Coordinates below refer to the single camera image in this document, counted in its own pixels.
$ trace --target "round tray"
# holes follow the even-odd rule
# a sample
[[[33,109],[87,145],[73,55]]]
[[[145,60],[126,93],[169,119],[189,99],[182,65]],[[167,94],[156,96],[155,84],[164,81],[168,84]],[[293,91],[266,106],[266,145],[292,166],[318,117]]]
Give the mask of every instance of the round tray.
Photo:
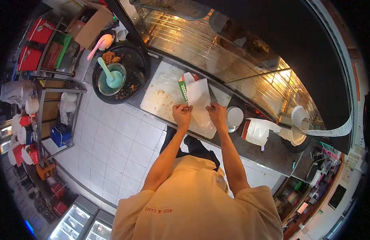
[[[146,84],[150,73],[150,59],[140,48],[127,41],[111,47],[106,52],[108,51],[114,52],[116,56],[121,58],[119,63],[125,67],[127,73],[125,84],[115,95],[103,95],[98,89],[98,79],[102,69],[96,63],[92,77],[93,89],[96,95],[105,103],[121,104],[132,98]]]

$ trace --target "food warmer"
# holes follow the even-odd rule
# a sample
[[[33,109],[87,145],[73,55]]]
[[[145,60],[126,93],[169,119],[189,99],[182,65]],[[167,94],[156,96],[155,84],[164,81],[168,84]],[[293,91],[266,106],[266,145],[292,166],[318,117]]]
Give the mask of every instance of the food warmer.
[[[293,130],[357,126],[355,78],[345,43],[319,0],[106,0],[150,56],[170,59],[242,99],[258,118]],[[355,131],[321,137],[348,153]]]

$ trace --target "tiled floor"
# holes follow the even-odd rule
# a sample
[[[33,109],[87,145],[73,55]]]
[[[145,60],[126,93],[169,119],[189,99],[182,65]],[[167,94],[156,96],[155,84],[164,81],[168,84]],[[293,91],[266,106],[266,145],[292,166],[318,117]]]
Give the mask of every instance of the tiled floor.
[[[159,156],[166,125],[128,105],[104,103],[96,96],[92,86],[85,85],[88,92],[82,99],[77,118],[75,146],[56,159],[83,185],[117,204],[119,199],[128,198],[141,190],[150,167]],[[205,142],[203,144],[214,151],[223,168],[221,149]],[[187,152],[183,142],[181,149]],[[252,187],[267,185],[274,193],[285,179],[280,173],[245,158],[242,158],[242,163]],[[99,206],[105,204],[82,187],[78,188],[82,195]],[[107,204],[103,208],[114,212]]]

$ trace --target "yellow t-shirt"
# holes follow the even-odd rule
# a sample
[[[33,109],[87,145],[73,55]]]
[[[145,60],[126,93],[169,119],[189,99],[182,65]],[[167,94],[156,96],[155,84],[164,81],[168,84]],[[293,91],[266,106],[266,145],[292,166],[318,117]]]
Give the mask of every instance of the yellow t-shirt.
[[[231,198],[225,173],[214,168],[194,156],[176,159],[156,192],[119,201],[111,239],[282,239],[269,187],[243,189]]]

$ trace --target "hand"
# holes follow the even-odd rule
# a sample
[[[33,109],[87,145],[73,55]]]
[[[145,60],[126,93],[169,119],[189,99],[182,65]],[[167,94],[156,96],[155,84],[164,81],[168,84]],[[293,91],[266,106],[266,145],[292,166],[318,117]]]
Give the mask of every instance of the hand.
[[[187,132],[190,124],[191,110],[193,106],[178,104],[173,106],[173,118],[178,125],[179,131]]]
[[[226,108],[218,103],[210,103],[210,105],[212,108],[207,106],[206,109],[209,112],[210,119],[214,123],[214,126],[216,126],[217,130],[227,129]]]

